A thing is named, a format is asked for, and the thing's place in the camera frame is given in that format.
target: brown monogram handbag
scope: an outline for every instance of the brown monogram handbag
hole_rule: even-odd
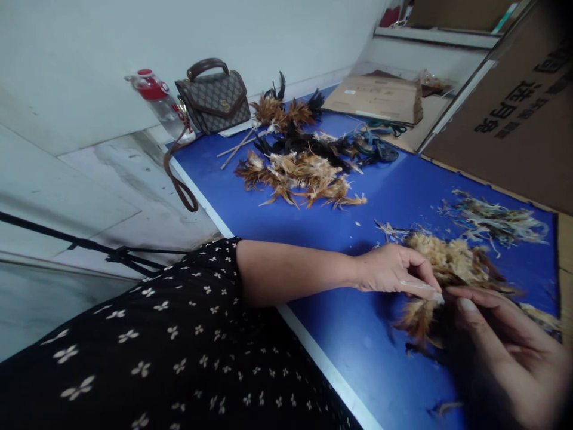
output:
[[[219,67],[223,69],[222,73],[199,76],[207,70]],[[210,58],[195,63],[187,70],[187,79],[176,81],[175,85],[179,90],[179,99],[187,108],[187,121],[190,119],[193,122],[195,131],[201,132],[201,136],[218,133],[251,118],[247,88],[241,75],[235,70],[229,70],[220,59]],[[197,212],[199,209],[197,199],[189,187],[173,175],[169,164],[176,151],[193,143],[179,144],[179,139],[165,154],[163,166],[185,207],[191,212]]]

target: plastic bottle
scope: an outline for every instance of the plastic bottle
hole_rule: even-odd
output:
[[[185,126],[186,114],[169,92],[167,84],[155,76],[150,69],[142,69],[137,72],[137,75],[126,76],[125,80],[131,82],[131,85],[148,102],[167,133],[176,140]],[[194,139],[195,132],[188,125],[179,143],[189,143]]]

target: blue tabletop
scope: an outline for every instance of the blue tabletop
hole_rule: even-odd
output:
[[[340,136],[357,124],[356,118],[325,113],[314,128]],[[272,190],[247,192],[242,178],[233,172],[238,161],[246,158],[248,148],[239,150],[225,170],[220,166],[226,156],[216,157],[237,145],[246,133],[231,138],[204,137],[176,155],[235,235],[358,255],[377,242],[385,243],[384,235],[375,228],[377,219],[400,228],[419,223],[440,238],[453,239],[462,230],[442,217],[438,207],[443,199],[454,199],[452,190],[461,189],[510,209],[527,207],[535,218],[549,225],[550,245],[498,247],[501,257],[497,259],[493,252],[489,256],[509,282],[527,292],[519,300],[558,315],[551,297],[557,296],[554,214],[401,151],[394,163],[369,166],[364,175],[349,176],[354,181],[352,192],[368,198],[365,205],[341,211],[315,204],[309,210],[298,210],[277,200],[259,207]],[[436,419],[427,409],[458,398],[447,369],[419,355],[408,358],[405,343],[409,339],[404,332],[390,328],[404,300],[396,294],[340,289],[296,300],[289,306],[384,429],[434,428]],[[442,425],[464,428],[461,410],[443,417]]]

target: brown leather strap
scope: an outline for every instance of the brown leather strap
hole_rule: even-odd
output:
[[[201,60],[198,63],[195,63],[193,66],[191,66],[187,70],[187,77],[189,78],[190,81],[193,81],[201,73],[206,72],[207,70],[210,69],[216,69],[217,67],[222,67],[223,72],[225,72],[227,75],[229,74],[229,68],[222,59],[210,58]]]
[[[173,145],[171,145],[171,147],[169,148],[167,153],[164,155],[163,167],[165,169],[165,173],[167,173],[167,176],[169,176],[169,178],[173,182],[173,186],[175,187],[175,191],[177,191],[177,194],[179,195],[179,198],[181,199],[181,201],[183,202],[185,207],[190,212],[197,212],[199,210],[199,204],[197,203],[197,199],[195,198],[194,194],[191,192],[189,187],[187,185],[185,185],[183,182],[181,182],[178,178],[176,178],[175,175],[173,175],[173,172],[171,171],[171,165],[169,164],[169,160],[171,159],[173,154],[175,154],[181,148],[185,148],[186,146],[191,145],[192,143],[196,142],[197,139],[200,139],[203,136],[203,134],[201,134],[199,137],[197,137],[197,139],[195,139],[192,142],[179,144],[179,140],[183,137],[183,134],[187,130],[188,126],[189,126],[189,123],[186,122],[185,127],[183,128],[183,132],[177,138],[177,140],[173,143]]]

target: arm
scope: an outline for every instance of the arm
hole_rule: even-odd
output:
[[[241,241],[237,262],[244,299],[251,306],[275,306],[334,288],[405,291],[439,300],[441,288],[430,263],[416,251],[386,245],[363,256],[270,242]],[[418,275],[410,275],[408,269]]]

